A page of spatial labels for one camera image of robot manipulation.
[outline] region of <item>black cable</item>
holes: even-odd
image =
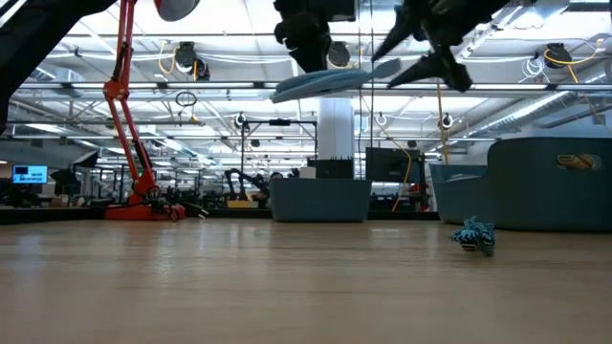
[[[361,1],[358,2],[357,4],[357,46],[358,46],[358,67],[361,70]],[[361,94],[362,91],[362,85],[360,85],[360,134],[357,138],[357,163],[360,166],[360,179],[365,179],[365,176],[363,176],[363,172],[362,172],[362,167],[361,167],[361,128],[363,128],[363,115],[361,113],[362,111],[362,105],[361,105],[361,100],[363,99],[363,95]]]
[[[194,106],[198,102],[198,97],[189,91],[182,91],[174,97],[174,102],[176,102],[177,105],[186,108],[189,106]]]
[[[372,53],[374,52],[374,1],[370,0],[370,42],[372,43]],[[370,58],[372,64],[372,72],[374,72],[374,59]],[[374,148],[374,78],[371,80],[372,93],[370,95],[370,149]],[[367,168],[372,168],[372,161]]]

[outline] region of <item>yellow cable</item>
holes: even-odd
[[[600,41],[598,40],[598,41],[597,41],[597,46],[596,46],[596,48],[595,48],[595,51],[594,51],[594,52],[593,52],[593,53],[592,53],[590,56],[588,56],[588,57],[586,57],[586,58],[584,58],[584,59],[582,59],[582,60],[580,60],[580,61],[564,62],[564,61],[555,60],[555,59],[553,59],[552,57],[549,57],[549,56],[548,56],[548,52],[550,52],[550,49],[547,49],[547,50],[544,52],[544,58],[546,58],[546,59],[547,59],[547,60],[549,60],[549,61],[552,61],[552,62],[555,62],[555,63],[557,63],[557,64],[560,64],[560,65],[564,65],[564,66],[573,66],[573,65],[580,64],[580,63],[584,63],[584,62],[586,62],[586,61],[588,61],[588,60],[592,59],[593,57],[595,57],[595,55],[596,55],[596,54],[597,54],[597,52],[598,52],[598,51],[597,51],[597,49],[598,49],[599,47],[600,47]]]
[[[165,46],[165,43],[162,42],[162,49],[160,50],[160,55],[162,55],[162,52],[164,51],[164,46]],[[175,56],[176,56],[176,49],[174,49],[174,52],[172,52],[172,66],[170,66],[170,70],[167,70],[166,68],[164,68],[164,66],[162,65],[162,59],[161,58],[157,59],[157,64],[160,66],[160,70],[165,75],[169,75],[169,74],[172,74],[172,72],[174,72],[174,64],[176,62],[176,57]]]
[[[447,137],[445,135],[444,125],[442,124],[442,93],[440,92],[440,80],[437,82],[438,91],[438,115],[440,118],[440,139],[442,139],[442,153],[444,154],[444,162],[448,164],[448,146]]]
[[[393,208],[391,209],[391,212],[395,212],[395,209],[398,207],[400,199],[402,198],[402,194],[404,193],[405,185],[406,183],[408,183],[408,175],[410,174],[410,168],[412,167],[412,157],[410,157],[410,153],[406,152],[406,150],[399,143],[397,143],[391,138],[391,136],[389,136],[389,134],[387,134],[386,130],[384,130],[383,126],[377,120],[375,120],[375,122],[381,127],[381,130],[386,135],[386,137],[390,139],[391,142],[393,142],[396,146],[398,146],[398,148],[400,148],[402,152],[404,152],[404,154],[408,157],[408,169],[405,170],[404,182],[402,183],[402,188],[398,193],[398,199],[395,200],[395,204],[393,204]]]
[[[570,74],[572,75],[574,82],[580,83],[578,80],[578,77],[576,76],[576,72],[574,72],[574,69],[572,68],[572,66],[567,66],[567,68],[570,70]],[[608,126],[605,125],[605,122],[601,118],[601,114],[595,109],[595,106],[593,105],[589,97],[587,97],[586,94],[581,94],[581,95],[582,97],[584,97],[584,100],[586,100],[586,102],[589,103],[589,110],[591,110],[591,112],[593,113],[593,116],[595,116],[595,118],[601,123],[601,125],[603,125],[603,127],[608,132],[608,134],[612,136],[612,131],[610,131],[610,128],[608,128]]]

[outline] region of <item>wall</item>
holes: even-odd
[[[9,163],[0,164],[0,178],[10,178],[12,167]]]

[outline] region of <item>computer screen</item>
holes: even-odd
[[[13,183],[47,183],[47,166],[16,165],[12,167]]]
[[[421,182],[421,151],[406,149],[412,158],[408,181]],[[375,182],[402,183],[408,169],[408,158],[403,150],[365,148],[365,178]]]

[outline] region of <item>ceiling duct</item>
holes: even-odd
[[[607,82],[608,78],[602,64],[597,64],[580,73],[579,77],[583,83]],[[526,99],[506,108],[488,118],[489,124],[471,131],[463,131],[453,135],[454,137],[473,137],[489,131],[505,131],[517,129],[531,123],[534,120],[544,118],[568,106],[576,104],[582,97],[578,92],[562,91],[551,93],[548,96],[535,99]]]

